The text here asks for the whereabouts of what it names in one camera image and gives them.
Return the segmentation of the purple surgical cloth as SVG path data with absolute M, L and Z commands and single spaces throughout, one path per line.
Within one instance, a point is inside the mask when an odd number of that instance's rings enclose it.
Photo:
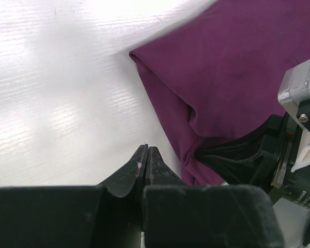
M 187 184 L 221 184 L 195 151 L 283 115 L 287 70 L 310 59 L 310 1 L 217 1 L 191 22 L 132 50 Z

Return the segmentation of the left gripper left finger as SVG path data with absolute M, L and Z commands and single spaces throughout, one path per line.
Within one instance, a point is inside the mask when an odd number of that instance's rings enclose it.
M 0 247 L 140 247 L 147 153 L 98 185 L 0 188 Z

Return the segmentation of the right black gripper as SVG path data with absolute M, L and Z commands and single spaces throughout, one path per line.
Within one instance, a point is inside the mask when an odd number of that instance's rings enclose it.
M 310 210 L 310 135 L 288 115 L 271 115 L 265 130 L 196 151 L 196 159 L 228 184 L 262 188 Z

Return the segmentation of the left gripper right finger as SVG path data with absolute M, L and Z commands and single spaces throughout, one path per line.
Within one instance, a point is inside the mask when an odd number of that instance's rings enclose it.
M 147 157 L 143 193 L 146 247 L 284 247 L 272 202 L 251 185 L 188 186 L 164 163 Z

